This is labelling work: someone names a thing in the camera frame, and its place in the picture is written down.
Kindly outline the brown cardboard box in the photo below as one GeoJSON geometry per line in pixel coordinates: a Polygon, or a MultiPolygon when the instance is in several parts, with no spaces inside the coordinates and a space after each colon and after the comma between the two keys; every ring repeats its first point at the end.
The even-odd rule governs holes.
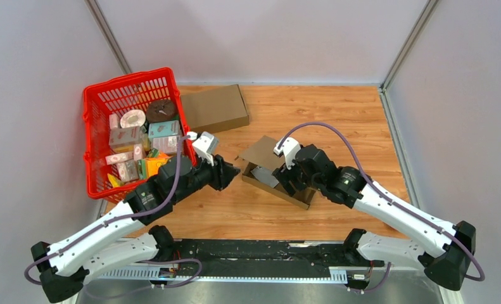
{"type": "Polygon", "coordinates": [[[250,114],[237,84],[183,94],[181,103],[187,126],[193,132],[215,134],[250,124],[250,114]]]}

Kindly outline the clear plastic bag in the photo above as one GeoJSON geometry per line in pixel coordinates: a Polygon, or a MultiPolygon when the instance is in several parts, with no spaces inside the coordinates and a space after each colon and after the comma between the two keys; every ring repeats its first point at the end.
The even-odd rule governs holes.
{"type": "Polygon", "coordinates": [[[257,181],[271,188],[275,188],[279,184],[279,181],[272,175],[272,171],[267,168],[256,166],[250,173],[257,181]]]}

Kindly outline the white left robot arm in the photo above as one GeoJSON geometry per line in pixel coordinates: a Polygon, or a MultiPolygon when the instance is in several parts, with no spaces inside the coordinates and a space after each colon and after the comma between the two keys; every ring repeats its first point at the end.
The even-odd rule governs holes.
{"type": "Polygon", "coordinates": [[[239,173],[220,155],[212,163],[200,160],[197,165],[186,156],[172,157],[105,216],[60,242],[33,245],[34,265],[48,301],[64,301],[98,276],[130,263],[169,262],[176,254],[165,226],[154,225],[125,243],[116,241],[168,215],[175,204],[205,186],[224,190],[239,173]]]}

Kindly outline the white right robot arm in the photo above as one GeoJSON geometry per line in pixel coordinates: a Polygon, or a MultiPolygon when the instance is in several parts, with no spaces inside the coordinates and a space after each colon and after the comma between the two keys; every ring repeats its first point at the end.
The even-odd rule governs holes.
{"type": "Polygon", "coordinates": [[[313,144],[303,146],[289,138],[284,144],[277,143],[273,152],[284,158],[273,175],[288,194],[318,190],[329,201],[372,215],[406,236],[398,239],[353,229],[343,247],[346,262],[398,263],[423,270],[443,288],[461,289],[474,262],[476,228],[472,224],[464,220],[453,224],[406,203],[359,169],[335,165],[313,144]]]}

